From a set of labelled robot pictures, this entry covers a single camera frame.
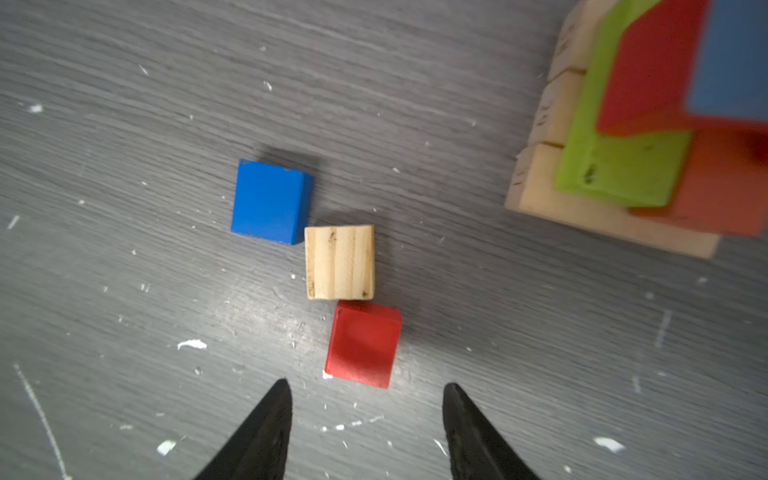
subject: blue block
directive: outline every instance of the blue block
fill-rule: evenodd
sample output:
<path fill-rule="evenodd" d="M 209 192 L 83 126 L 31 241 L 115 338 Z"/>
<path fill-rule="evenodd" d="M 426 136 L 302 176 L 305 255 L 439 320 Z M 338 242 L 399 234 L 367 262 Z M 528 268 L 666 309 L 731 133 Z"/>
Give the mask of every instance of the blue block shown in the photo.
<path fill-rule="evenodd" d="M 768 122 L 768 0 L 710 0 L 686 110 Z"/>
<path fill-rule="evenodd" d="M 241 160 L 232 232 L 288 245 L 303 242 L 314 183 L 298 170 Z"/>

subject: toy block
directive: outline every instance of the toy block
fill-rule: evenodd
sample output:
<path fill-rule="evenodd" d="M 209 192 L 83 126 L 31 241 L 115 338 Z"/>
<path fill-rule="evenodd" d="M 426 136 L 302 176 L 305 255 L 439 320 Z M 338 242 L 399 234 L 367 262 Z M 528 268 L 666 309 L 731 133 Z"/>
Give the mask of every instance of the toy block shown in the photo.
<path fill-rule="evenodd" d="M 325 373 L 380 389 L 389 387 L 402 315 L 368 302 L 336 305 Z"/>
<path fill-rule="evenodd" d="M 310 300 L 373 298 L 373 225 L 307 227 L 304 237 Z"/>
<path fill-rule="evenodd" d="M 758 237 L 768 218 L 768 159 L 755 134 L 698 131 L 680 183 L 664 208 L 632 214 L 712 233 Z"/>
<path fill-rule="evenodd" d="M 544 89 L 528 144 L 565 145 L 584 75 L 564 71 Z"/>
<path fill-rule="evenodd" d="M 669 202 L 690 132 L 612 138 L 595 130 L 621 32 L 658 1 L 621 0 L 604 16 L 565 145 L 558 190 L 625 207 L 662 207 Z"/>
<path fill-rule="evenodd" d="M 518 156 L 505 207 L 564 225 L 629 240 L 649 247 L 711 258 L 720 236 L 658 223 L 629 214 L 626 208 L 553 188 L 563 150 L 529 145 Z"/>
<path fill-rule="evenodd" d="M 301 243 L 313 185 L 312 175 L 241 160 L 231 231 L 288 245 Z"/>
<path fill-rule="evenodd" d="M 766 0 L 663 0 L 621 39 L 598 131 L 768 133 L 766 24 Z"/>
<path fill-rule="evenodd" d="M 566 70 L 584 73 L 592 56 L 598 22 L 617 0 L 581 0 L 565 17 L 547 81 Z"/>

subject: table surface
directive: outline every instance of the table surface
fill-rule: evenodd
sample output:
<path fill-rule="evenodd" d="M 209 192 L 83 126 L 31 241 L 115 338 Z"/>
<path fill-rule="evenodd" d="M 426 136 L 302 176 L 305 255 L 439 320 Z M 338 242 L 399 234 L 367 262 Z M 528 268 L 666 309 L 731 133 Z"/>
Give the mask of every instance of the table surface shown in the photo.
<path fill-rule="evenodd" d="M 193 478 L 286 377 L 286 478 L 449 478 L 450 381 L 542 478 L 765 478 L 768 243 L 502 207 L 573 4 L 3 2 L 2 477 Z M 376 225 L 388 390 L 323 379 L 334 305 L 303 245 L 230 233 L 240 158 L 314 174 L 310 224 Z"/>

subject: red cube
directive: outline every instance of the red cube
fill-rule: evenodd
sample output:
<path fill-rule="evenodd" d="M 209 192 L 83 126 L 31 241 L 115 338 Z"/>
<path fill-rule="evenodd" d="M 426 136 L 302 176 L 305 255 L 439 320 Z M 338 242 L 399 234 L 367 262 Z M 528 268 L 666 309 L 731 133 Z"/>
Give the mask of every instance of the red cube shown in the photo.
<path fill-rule="evenodd" d="M 402 315 L 397 309 L 340 301 L 333 316 L 326 373 L 386 389 L 401 327 Z"/>

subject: green block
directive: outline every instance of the green block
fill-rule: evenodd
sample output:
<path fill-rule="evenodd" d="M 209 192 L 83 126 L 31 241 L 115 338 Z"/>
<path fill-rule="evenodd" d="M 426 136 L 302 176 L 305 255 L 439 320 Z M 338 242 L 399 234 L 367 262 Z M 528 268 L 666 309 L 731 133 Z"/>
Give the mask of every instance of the green block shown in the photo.
<path fill-rule="evenodd" d="M 554 183 L 557 190 L 626 207 L 669 203 L 693 132 L 608 137 L 595 130 L 624 30 L 660 0 L 620 0 L 602 20 Z"/>

